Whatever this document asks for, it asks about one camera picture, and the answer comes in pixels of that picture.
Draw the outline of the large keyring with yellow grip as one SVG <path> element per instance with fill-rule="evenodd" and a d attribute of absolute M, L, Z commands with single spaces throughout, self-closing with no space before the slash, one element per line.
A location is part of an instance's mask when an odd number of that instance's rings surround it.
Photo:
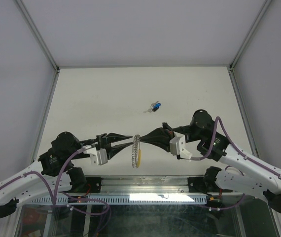
<path fill-rule="evenodd" d="M 133 138 L 132 143 L 132 156 L 131 156 L 131 162 L 132 162 L 132 168 L 137 169 L 139 168 L 141 164 L 141 136 L 135 135 Z"/>

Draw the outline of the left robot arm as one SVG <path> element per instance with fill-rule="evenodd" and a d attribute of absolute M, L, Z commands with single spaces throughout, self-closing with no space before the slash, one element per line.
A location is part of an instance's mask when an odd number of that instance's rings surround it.
<path fill-rule="evenodd" d="M 128 135 L 105 133 L 80 141 L 70 132 L 60 133 L 47 152 L 22 171 L 0 181 L 0 218 L 36 198 L 50 196 L 52 204 L 56 205 L 59 192 L 84 190 L 85 174 L 72 160 L 90 158 L 94 165 L 106 164 L 131 145 L 122 143 L 128 139 Z"/>

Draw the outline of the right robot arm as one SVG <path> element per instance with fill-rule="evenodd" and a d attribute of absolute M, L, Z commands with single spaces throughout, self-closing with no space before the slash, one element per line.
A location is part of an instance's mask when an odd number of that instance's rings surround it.
<path fill-rule="evenodd" d="M 237 169 L 234 175 L 218 167 L 207 169 L 203 185 L 208 191 L 232 190 L 258 198 L 281 214 L 281 169 L 239 148 L 227 132 L 220 134 L 221 118 L 212 119 L 205 110 L 197 110 L 189 125 L 171 128 L 164 123 L 140 137 L 148 143 L 171 153 L 177 159 L 203 161 L 211 159 Z"/>

